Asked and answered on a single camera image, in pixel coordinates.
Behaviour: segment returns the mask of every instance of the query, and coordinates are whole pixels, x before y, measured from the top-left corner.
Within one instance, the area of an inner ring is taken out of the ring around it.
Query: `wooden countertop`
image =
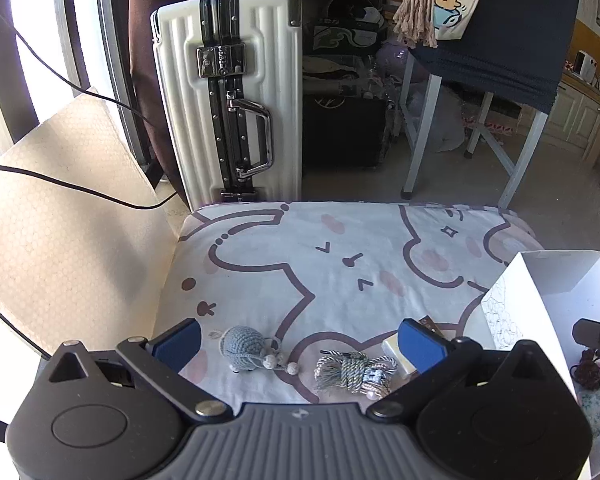
[[[593,99],[600,105],[600,90],[595,88],[595,86],[585,83],[582,79],[579,79],[577,76],[567,71],[562,72],[562,82],[565,83],[565,85],[575,88],[578,92]]]

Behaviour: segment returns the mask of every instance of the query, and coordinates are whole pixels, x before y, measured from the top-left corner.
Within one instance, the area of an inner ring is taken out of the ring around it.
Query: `blue crocheted plush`
[[[220,338],[220,353],[229,361],[229,368],[238,373],[241,370],[283,370],[290,375],[298,373],[298,363],[287,363],[280,351],[280,339],[265,338],[257,330],[248,326],[234,326],[224,332],[212,332],[212,338]]]

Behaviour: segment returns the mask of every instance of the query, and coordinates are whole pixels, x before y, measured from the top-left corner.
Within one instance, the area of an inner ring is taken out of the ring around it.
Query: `cartoon print tablecloth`
[[[380,355],[405,317],[430,316],[449,336],[485,348],[493,338],[480,300],[519,251],[540,250],[514,213],[463,205],[248,203],[206,206],[182,228],[155,333],[186,317],[200,352],[180,372],[238,410],[242,402],[343,402],[316,392],[321,349]],[[297,376],[232,373],[208,337],[246,325],[282,340]]]

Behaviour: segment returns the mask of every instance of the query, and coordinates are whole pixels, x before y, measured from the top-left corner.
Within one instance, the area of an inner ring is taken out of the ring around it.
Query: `white suitcase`
[[[190,207],[299,200],[301,1],[188,0],[152,29]]]

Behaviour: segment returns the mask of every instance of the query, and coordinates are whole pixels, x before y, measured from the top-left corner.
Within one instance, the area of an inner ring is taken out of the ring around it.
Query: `open white cardboard box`
[[[600,321],[600,252],[518,253],[481,307],[496,349],[509,350],[518,339],[538,342],[575,396],[569,367],[585,348],[571,330],[581,318]],[[589,461],[594,477],[600,473],[600,436]],[[585,466],[580,479],[588,477]]]

